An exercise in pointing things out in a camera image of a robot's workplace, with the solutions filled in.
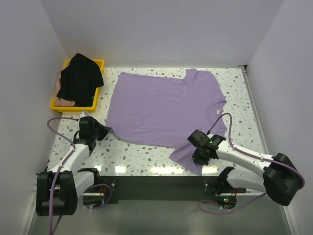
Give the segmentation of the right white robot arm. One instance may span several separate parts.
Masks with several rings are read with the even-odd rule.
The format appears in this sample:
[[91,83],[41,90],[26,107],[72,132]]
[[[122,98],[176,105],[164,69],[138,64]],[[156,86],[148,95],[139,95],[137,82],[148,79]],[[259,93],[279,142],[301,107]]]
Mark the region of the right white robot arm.
[[[192,160],[207,165],[210,160],[224,160],[234,164],[224,169],[218,179],[223,192],[245,188],[265,193],[274,202],[288,206],[295,194],[303,188],[304,178],[285,154],[275,156],[239,149],[230,139],[219,135],[206,135],[195,130],[188,141],[196,148]],[[244,172],[235,166],[245,168]]]

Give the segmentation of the purple t shirt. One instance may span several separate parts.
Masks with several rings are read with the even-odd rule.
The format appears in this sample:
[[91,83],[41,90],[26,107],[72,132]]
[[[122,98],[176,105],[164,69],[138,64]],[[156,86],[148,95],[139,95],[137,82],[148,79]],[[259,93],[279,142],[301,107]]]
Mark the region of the purple t shirt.
[[195,131],[223,136],[226,98],[209,71],[187,69],[183,79],[122,72],[112,94],[106,126],[123,141],[172,148],[170,159],[201,175],[192,160]]

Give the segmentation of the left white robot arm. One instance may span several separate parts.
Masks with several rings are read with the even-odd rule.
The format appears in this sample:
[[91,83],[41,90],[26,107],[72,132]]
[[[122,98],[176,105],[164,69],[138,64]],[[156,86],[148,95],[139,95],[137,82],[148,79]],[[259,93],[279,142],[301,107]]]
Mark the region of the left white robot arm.
[[96,192],[101,188],[96,168],[81,168],[91,155],[96,142],[103,140],[110,128],[91,116],[77,119],[79,130],[70,142],[67,155],[51,170],[37,176],[36,213],[38,216],[73,215],[79,197],[88,189]]

